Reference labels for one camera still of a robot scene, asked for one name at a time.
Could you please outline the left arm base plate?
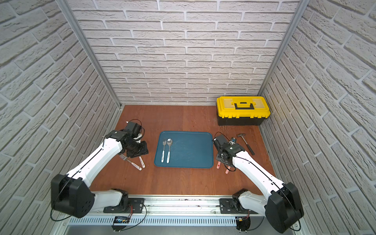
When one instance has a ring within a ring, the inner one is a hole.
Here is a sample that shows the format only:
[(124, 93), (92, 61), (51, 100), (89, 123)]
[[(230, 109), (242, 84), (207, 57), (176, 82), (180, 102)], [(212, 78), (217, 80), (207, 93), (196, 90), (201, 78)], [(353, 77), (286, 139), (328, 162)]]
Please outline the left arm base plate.
[(144, 198), (122, 199), (120, 204), (113, 207), (105, 207), (104, 213), (142, 213), (144, 211)]

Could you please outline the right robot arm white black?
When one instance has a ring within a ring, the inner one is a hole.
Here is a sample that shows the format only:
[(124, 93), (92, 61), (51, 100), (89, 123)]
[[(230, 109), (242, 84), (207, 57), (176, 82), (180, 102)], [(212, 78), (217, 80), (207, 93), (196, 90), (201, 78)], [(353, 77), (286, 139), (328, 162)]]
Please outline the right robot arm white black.
[(300, 222), (304, 210), (299, 191), (293, 183), (286, 184), (265, 170), (235, 139), (229, 140), (220, 134), (212, 141), (218, 151), (216, 159), (227, 168), (242, 171), (262, 193), (256, 195), (241, 189), (231, 199), (222, 198), (221, 213), (258, 213), (281, 234)]

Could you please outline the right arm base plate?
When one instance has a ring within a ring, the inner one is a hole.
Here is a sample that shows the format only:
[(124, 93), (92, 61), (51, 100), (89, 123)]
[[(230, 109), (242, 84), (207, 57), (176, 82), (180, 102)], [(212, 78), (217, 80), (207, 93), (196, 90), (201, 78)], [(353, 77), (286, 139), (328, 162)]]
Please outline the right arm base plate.
[(220, 198), (221, 214), (245, 214), (247, 211), (241, 206), (237, 198)]

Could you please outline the white handled fork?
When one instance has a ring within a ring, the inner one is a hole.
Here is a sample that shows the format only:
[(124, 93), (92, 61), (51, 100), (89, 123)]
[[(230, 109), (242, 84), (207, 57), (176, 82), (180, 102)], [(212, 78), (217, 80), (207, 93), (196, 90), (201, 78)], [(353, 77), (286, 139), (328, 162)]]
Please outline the white handled fork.
[(124, 156), (124, 155), (120, 155), (120, 157), (124, 160), (124, 161), (127, 161), (129, 162), (133, 167), (135, 167), (136, 169), (138, 169), (139, 171), (142, 170), (142, 168), (140, 166), (138, 166), (137, 164), (135, 164), (134, 162), (132, 162), (131, 160), (129, 160), (128, 157)]
[(165, 146), (166, 146), (166, 144), (167, 144), (167, 140), (163, 139), (163, 151), (162, 151), (162, 157), (161, 157), (162, 163), (164, 162), (164, 159), (165, 159)]

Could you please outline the white handled spoon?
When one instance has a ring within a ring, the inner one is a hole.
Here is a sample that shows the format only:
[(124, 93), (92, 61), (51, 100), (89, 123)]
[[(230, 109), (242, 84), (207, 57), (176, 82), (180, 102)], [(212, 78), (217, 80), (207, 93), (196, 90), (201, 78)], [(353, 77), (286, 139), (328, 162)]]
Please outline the white handled spoon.
[(169, 147), (169, 150), (168, 150), (168, 153), (167, 153), (167, 160), (166, 160), (167, 164), (170, 162), (170, 153), (171, 153), (172, 144), (173, 144), (173, 140), (171, 138), (167, 139), (167, 145)]
[(144, 163), (142, 157), (140, 156), (139, 159), (140, 159), (140, 162), (141, 162), (142, 168), (145, 168), (146, 166), (145, 166), (145, 163)]

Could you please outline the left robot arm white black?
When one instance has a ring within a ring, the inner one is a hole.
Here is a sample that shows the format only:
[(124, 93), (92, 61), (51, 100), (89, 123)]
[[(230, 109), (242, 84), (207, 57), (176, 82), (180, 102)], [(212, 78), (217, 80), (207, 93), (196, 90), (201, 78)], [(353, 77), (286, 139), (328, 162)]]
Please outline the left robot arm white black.
[(90, 186), (102, 169), (115, 157), (130, 162), (148, 154), (142, 122), (132, 119), (125, 128), (113, 130), (83, 162), (51, 180), (51, 211), (82, 218), (90, 211), (104, 213), (133, 213), (128, 192), (120, 189), (92, 192)]

